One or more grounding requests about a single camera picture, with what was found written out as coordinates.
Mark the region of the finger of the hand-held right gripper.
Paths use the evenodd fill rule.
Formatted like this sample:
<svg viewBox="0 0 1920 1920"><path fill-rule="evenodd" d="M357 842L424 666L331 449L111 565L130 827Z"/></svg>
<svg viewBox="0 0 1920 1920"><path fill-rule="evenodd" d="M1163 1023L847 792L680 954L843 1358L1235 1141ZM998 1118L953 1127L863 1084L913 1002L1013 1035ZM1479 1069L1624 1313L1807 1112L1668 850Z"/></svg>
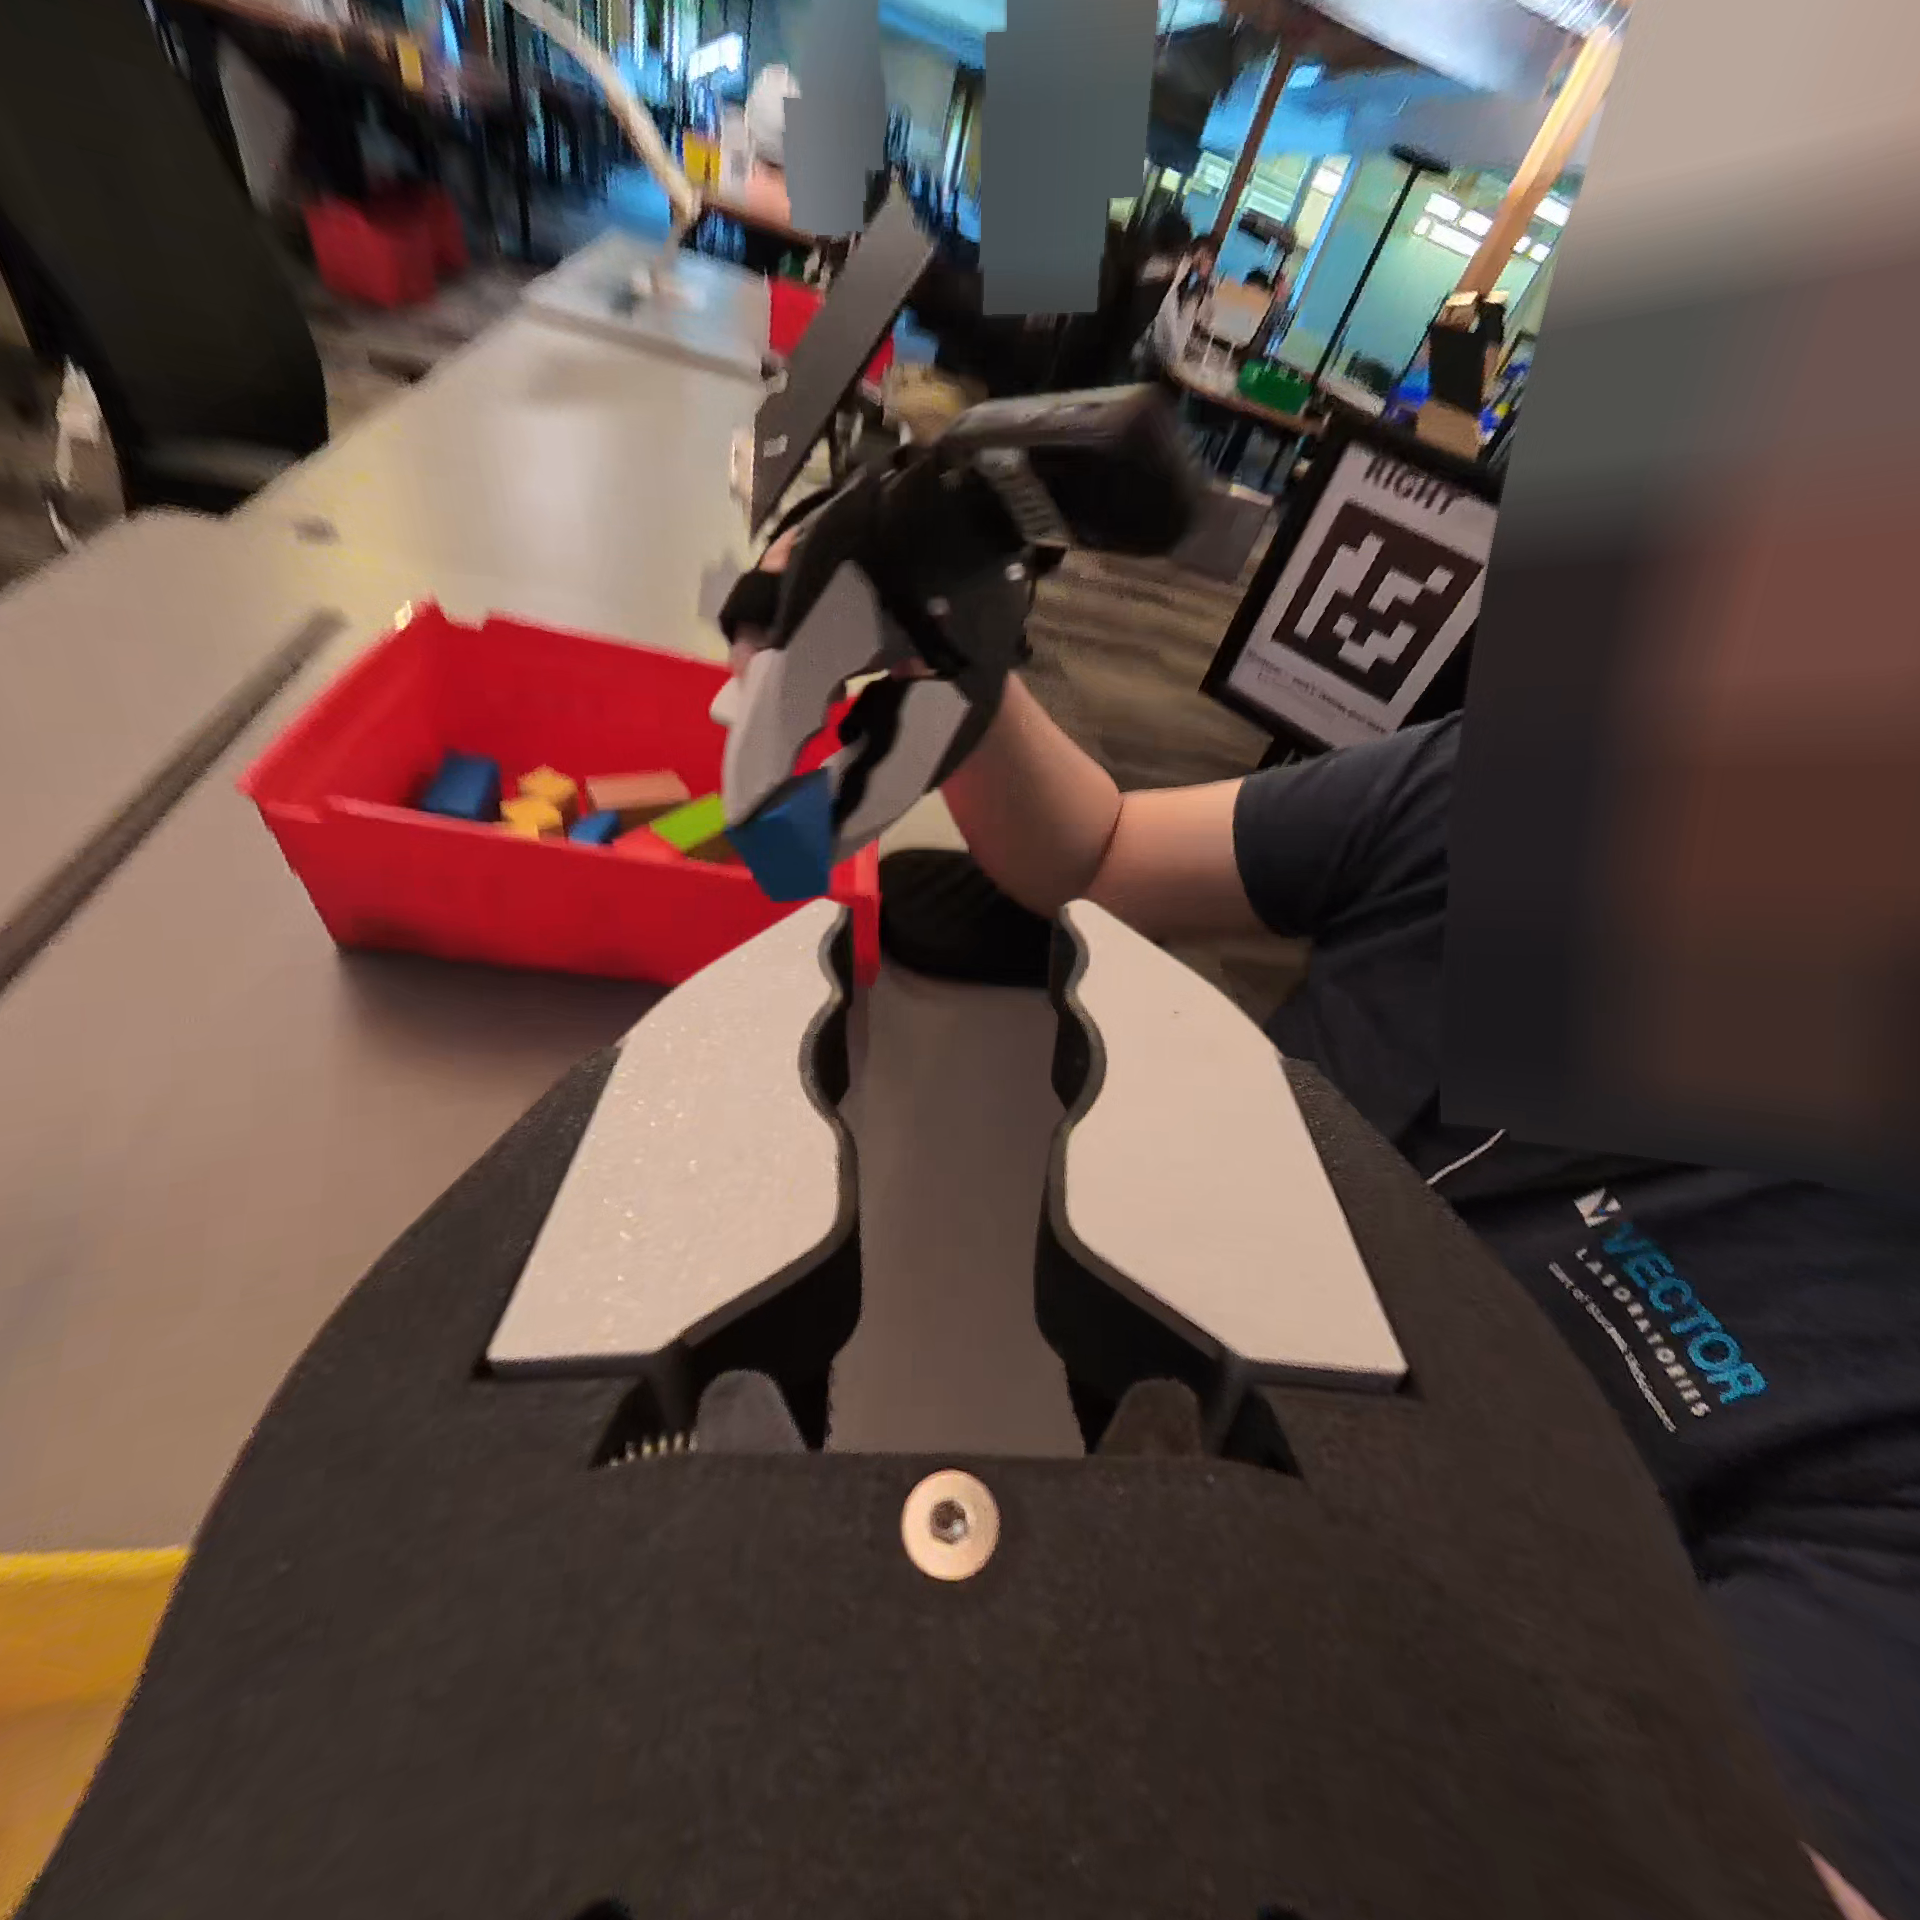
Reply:
<svg viewBox="0 0 1920 1920"><path fill-rule="evenodd" d="M1004 698L941 677L877 677L837 723L828 756L832 860L843 860L940 789L980 744Z"/></svg>
<svg viewBox="0 0 1920 1920"><path fill-rule="evenodd" d="M732 666L722 802L743 832L796 778L828 705L847 693L902 690L902 653L887 637L880 596L858 562L837 562L784 644L743 637Z"/></svg>

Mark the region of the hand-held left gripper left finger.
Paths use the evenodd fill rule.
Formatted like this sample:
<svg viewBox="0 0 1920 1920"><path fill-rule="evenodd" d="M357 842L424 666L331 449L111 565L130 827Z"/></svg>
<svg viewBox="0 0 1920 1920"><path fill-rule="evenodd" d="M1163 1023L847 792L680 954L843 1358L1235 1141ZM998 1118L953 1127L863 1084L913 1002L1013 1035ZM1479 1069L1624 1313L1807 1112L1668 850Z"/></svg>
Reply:
<svg viewBox="0 0 1920 1920"><path fill-rule="evenodd" d="M858 1322L850 999L850 911L814 899L625 1030L489 1370L828 1379Z"/></svg>

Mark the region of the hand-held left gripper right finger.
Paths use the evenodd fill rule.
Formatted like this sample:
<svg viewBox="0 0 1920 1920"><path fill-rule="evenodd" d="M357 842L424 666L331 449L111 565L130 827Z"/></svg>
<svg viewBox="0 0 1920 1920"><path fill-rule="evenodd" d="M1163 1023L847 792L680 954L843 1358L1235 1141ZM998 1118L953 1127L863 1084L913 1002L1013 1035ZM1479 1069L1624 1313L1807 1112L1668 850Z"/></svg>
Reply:
<svg viewBox="0 0 1920 1920"><path fill-rule="evenodd" d="M1108 909L1056 923L1047 1228L1062 1307L1111 1303L1200 1389L1396 1389L1406 1358L1263 1030Z"/></svg>

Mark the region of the small blue wooden block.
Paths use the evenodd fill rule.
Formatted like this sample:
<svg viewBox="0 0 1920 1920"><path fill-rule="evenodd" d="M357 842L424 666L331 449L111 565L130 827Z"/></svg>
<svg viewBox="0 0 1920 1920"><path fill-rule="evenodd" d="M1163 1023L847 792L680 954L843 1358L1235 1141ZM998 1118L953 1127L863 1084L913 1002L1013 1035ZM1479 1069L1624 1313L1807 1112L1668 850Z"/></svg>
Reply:
<svg viewBox="0 0 1920 1920"><path fill-rule="evenodd" d="M726 842L767 899L826 898L834 868L828 768L796 774L752 817L726 823Z"/></svg>

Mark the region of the red plastic bin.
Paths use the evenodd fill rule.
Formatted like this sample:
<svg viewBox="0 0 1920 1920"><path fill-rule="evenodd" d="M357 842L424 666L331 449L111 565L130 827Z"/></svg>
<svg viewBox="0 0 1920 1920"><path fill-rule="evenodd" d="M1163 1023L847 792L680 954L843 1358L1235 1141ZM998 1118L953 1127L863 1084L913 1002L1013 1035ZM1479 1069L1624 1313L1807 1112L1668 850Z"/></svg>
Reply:
<svg viewBox="0 0 1920 1920"><path fill-rule="evenodd" d="M717 789L705 710L725 669L644 644L424 602L254 760L248 792L339 948L674 985L789 915L735 860L641 832L589 850L419 808L446 754L534 768L674 771Z"/></svg>
<svg viewBox="0 0 1920 1920"><path fill-rule="evenodd" d="M433 300L471 264L467 231L445 183L388 183L354 203L309 195L303 231L324 288L375 309Z"/></svg>
<svg viewBox="0 0 1920 1920"><path fill-rule="evenodd" d="M805 283L798 277L768 277L767 292L768 292L767 349L774 358L789 358L798 340L805 337L805 328L820 312L826 295L816 283ZM895 367L895 358L898 358L898 344L895 344L895 333L887 333L883 344L872 350L872 358L868 361L861 382L880 383L886 371Z"/></svg>

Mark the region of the yellow plastic bin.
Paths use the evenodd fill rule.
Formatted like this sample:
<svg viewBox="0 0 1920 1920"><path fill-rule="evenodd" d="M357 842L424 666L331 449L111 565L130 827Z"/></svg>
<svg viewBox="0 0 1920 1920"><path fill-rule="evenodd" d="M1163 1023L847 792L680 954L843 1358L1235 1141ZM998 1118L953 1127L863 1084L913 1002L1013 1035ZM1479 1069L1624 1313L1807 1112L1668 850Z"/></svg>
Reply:
<svg viewBox="0 0 1920 1920"><path fill-rule="evenodd" d="M76 1810L187 1547L3 1552L3 1913Z"/></svg>

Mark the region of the person's right forearm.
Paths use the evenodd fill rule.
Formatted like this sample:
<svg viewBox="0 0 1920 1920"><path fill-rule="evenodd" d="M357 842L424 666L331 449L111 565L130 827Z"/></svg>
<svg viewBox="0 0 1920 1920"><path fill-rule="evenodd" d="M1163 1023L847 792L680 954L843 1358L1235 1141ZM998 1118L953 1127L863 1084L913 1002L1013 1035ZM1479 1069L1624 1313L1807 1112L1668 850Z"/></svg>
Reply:
<svg viewBox="0 0 1920 1920"><path fill-rule="evenodd" d="M1069 899L1090 899L1153 942L1251 936L1260 921L1235 853L1241 786L1244 781L1211 781L1120 789L1069 742L1050 783L1047 841L1030 835L1008 856L971 857L1008 898L1042 917Z"/></svg>

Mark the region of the person's right hand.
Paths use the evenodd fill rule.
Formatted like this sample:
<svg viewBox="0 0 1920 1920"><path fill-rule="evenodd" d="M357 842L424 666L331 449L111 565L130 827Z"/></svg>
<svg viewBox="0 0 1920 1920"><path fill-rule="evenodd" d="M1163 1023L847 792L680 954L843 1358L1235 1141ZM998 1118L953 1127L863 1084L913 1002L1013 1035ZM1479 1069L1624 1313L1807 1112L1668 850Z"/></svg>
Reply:
<svg viewBox="0 0 1920 1920"><path fill-rule="evenodd" d="M966 853L989 860L1019 850L1030 835L1047 841L1050 783L1062 768L1062 750L1069 750L1069 735L1057 731L1024 677L1010 672L993 720L940 786Z"/></svg>

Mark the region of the dark tilted board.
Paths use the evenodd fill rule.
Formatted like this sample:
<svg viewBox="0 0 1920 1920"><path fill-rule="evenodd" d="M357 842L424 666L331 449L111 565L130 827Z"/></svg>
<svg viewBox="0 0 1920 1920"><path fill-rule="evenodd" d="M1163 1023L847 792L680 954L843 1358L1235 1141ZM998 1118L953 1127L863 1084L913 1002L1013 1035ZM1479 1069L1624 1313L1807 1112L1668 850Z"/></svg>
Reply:
<svg viewBox="0 0 1920 1920"><path fill-rule="evenodd" d="M916 206L890 183L753 413L752 447L740 465L752 535L767 526L811 449L828 435L834 410L895 331L934 254L935 240Z"/></svg>

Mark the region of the framed black-white marker sign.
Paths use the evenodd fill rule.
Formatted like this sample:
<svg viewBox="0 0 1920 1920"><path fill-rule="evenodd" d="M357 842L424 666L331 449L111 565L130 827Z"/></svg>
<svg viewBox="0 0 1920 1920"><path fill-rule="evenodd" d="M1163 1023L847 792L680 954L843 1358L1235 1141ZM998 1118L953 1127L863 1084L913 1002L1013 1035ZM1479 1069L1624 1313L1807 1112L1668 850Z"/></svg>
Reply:
<svg viewBox="0 0 1920 1920"><path fill-rule="evenodd" d="M1306 754L1354 747L1464 698L1502 479L1373 419L1332 419L1200 690Z"/></svg>

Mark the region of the person's dark clothing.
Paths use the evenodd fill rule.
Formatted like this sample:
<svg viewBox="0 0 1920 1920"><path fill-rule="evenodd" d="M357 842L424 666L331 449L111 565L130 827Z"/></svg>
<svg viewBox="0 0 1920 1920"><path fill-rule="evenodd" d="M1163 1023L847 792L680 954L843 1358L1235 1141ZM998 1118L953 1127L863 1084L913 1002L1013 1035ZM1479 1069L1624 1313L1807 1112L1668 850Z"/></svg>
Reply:
<svg viewBox="0 0 1920 1920"><path fill-rule="evenodd" d="M1815 1853L1917 1913L1917 1205L1591 1155L1437 1100L1457 720L1247 774L1308 948L1270 1020L1491 1246L1657 1477Z"/></svg>

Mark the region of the black office chair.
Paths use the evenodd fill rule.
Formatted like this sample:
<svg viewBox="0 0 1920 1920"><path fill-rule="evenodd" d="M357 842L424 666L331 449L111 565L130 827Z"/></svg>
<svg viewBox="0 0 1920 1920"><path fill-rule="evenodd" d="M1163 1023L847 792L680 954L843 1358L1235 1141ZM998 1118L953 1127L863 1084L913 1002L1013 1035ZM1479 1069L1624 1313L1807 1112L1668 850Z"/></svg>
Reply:
<svg viewBox="0 0 1920 1920"><path fill-rule="evenodd" d="M142 2L3 5L3 285L129 508L224 516L327 440L294 285Z"/></svg>

